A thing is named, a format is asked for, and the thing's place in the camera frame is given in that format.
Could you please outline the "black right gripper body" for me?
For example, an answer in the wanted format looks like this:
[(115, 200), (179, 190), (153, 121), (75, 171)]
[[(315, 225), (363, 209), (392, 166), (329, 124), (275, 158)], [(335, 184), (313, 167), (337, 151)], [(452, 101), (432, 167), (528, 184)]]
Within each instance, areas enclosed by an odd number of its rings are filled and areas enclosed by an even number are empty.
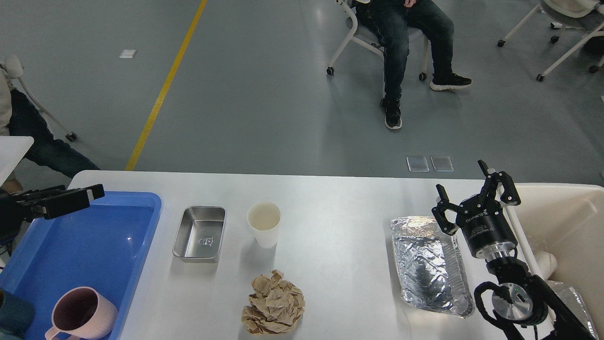
[(460, 204), (458, 226), (475, 258), (511, 257), (518, 241), (504, 216), (501, 203), (492, 196), (474, 195)]

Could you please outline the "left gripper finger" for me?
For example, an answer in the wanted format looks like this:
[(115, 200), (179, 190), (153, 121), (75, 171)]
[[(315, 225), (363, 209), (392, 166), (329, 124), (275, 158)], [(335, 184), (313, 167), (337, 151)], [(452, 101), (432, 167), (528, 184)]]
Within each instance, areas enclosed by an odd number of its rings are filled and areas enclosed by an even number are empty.
[(65, 191), (56, 196), (50, 196), (38, 202), (24, 202), (26, 221), (32, 221), (36, 218), (45, 218), (51, 220), (69, 213), (86, 209), (93, 200), (105, 196), (104, 186), (95, 184), (90, 187), (65, 189)]
[(59, 185), (56, 187), (48, 187), (45, 189), (35, 189), (29, 191), (21, 191), (14, 193), (15, 202), (38, 202), (45, 198), (49, 198), (50, 196), (58, 196), (65, 191), (66, 187), (64, 185)]

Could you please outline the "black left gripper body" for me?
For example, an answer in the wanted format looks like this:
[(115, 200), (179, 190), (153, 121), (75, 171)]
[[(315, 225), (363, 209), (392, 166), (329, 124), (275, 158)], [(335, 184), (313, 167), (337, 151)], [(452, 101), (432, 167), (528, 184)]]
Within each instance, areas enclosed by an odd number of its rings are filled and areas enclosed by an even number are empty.
[(4, 189), (0, 190), (0, 236), (15, 237), (24, 221), (23, 207)]

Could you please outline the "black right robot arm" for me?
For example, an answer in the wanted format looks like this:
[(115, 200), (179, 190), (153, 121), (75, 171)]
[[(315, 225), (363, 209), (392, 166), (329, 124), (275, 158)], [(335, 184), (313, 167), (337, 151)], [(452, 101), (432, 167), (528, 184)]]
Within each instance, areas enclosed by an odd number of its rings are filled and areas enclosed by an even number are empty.
[(508, 340), (521, 340), (520, 327), (537, 327), (548, 312), (554, 313), (547, 340), (591, 340), (589, 329), (556, 295), (546, 281), (530, 272), (518, 259), (518, 240), (504, 216), (504, 206), (518, 206), (521, 198), (511, 176), (478, 161), (485, 176), (480, 192), (460, 204), (451, 203), (438, 184), (439, 200), (432, 214), (443, 233), (461, 230), (473, 257), (485, 260), (497, 282), (485, 281), (474, 290), (481, 316), (500, 329)]

